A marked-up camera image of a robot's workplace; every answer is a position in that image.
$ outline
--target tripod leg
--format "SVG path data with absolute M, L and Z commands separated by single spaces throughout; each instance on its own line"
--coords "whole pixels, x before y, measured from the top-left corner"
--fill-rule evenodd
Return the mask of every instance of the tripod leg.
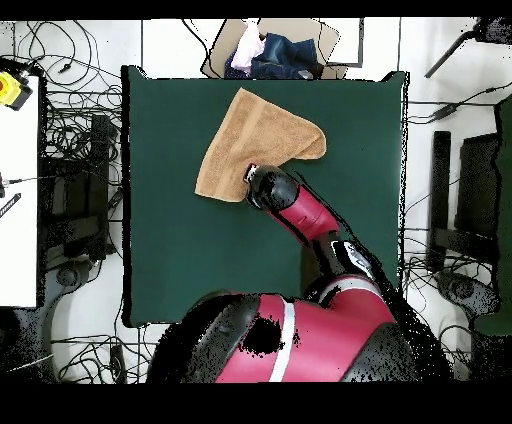
M 455 43 L 453 43 L 451 47 L 446 51 L 446 53 L 442 55 L 441 58 L 436 62 L 436 64 L 430 68 L 430 71 L 425 74 L 425 78 L 430 78 L 432 75 L 434 75 L 434 73 L 441 67 L 441 65 L 446 62 L 453 53 L 455 53 L 455 50 L 457 50 L 464 41 L 475 38 L 475 36 L 476 31 L 468 31 L 457 38 Z

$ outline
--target blue cloth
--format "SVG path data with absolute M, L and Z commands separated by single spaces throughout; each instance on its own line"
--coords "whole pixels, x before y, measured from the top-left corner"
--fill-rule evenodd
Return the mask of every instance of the blue cloth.
M 251 61 L 251 77 L 256 79 L 304 79 L 299 71 L 318 65 L 315 42 L 292 43 L 286 37 L 267 34 L 263 53 Z
M 233 57 L 235 56 L 236 50 L 231 53 L 231 56 L 228 57 L 226 63 L 224 64 L 224 78 L 225 79 L 250 79 L 244 71 L 240 71 L 238 69 L 234 69 L 231 67 L 231 62 L 233 61 Z

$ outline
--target dark green tabletop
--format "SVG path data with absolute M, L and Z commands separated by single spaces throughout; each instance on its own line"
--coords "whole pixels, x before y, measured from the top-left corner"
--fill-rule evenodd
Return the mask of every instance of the dark green tabletop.
M 308 82 L 150 80 L 134 67 L 125 71 L 125 211 L 131 208 L 125 296 L 132 325 L 179 321 L 218 289 L 299 295 L 300 246 L 290 233 L 246 202 L 194 194 L 203 156 L 240 87 L 324 131 L 323 158 L 292 160 L 283 169 L 300 172 L 345 217 L 397 285 L 404 73 L 385 82 Z

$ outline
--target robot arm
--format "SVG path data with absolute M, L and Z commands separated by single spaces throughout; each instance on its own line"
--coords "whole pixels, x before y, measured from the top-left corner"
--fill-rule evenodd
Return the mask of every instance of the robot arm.
M 147 382 L 416 380 L 367 252 L 279 168 L 251 166 L 245 181 L 249 203 L 301 243 L 304 299 L 206 296 L 161 339 Z

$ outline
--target cardboard box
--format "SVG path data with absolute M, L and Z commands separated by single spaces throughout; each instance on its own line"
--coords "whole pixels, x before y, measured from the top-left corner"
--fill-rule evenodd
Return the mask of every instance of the cardboard box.
M 201 72 L 210 78 L 217 78 L 212 69 L 224 78 L 224 66 L 229 55 L 233 53 L 245 31 L 245 24 L 240 19 L 226 19 L 217 34 L 210 52 L 210 62 L 206 59 Z M 291 42 L 315 40 L 318 63 L 325 65 L 324 59 L 329 59 L 339 34 L 333 28 L 323 25 L 311 18 L 262 18 L 258 23 L 260 34 L 273 33 L 288 38 Z M 346 72 L 345 66 L 324 68 L 322 79 L 342 79 Z

